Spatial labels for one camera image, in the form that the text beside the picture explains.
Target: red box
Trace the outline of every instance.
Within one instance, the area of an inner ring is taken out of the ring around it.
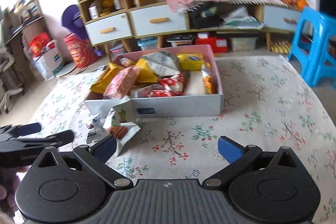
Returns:
[[[199,38],[196,37],[195,45],[209,44],[213,53],[227,52],[227,39],[219,37]]]

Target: human hand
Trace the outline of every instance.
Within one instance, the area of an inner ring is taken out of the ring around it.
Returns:
[[[28,166],[0,168],[0,209],[11,217],[18,210],[14,195],[21,180],[16,173],[24,173],[28,169]]]

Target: white bag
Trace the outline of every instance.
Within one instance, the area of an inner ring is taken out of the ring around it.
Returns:
[[[55,43],[54,48],[48,49],[41,56],[33,58],[35,67],[45,80],[54,78],[64,67],[64,60],[57,49],[56,40],[52,40],[48,45],[52,43]]]

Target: blue gripper pad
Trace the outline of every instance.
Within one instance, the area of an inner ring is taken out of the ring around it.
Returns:
[[[100,142],[97,143],[98,148],[96,148],[93,152],[93,156],[103,163],[106,163],[117,150],[116,138],[113,136],[107,136],[105,138],[100,141],[102,142],[102,145],[99,144]]]
[[[234,142],[233,140],[221,136],[217,142],[218,152],[221,156],[228,161],[228,163],[233,163],[238,160],[244,154],[245,147]]]

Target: orange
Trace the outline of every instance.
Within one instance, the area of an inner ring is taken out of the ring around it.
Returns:
[[[306,6],[309,6],[307,0],[298,0],[296,5],[299,9],[303,10]]]

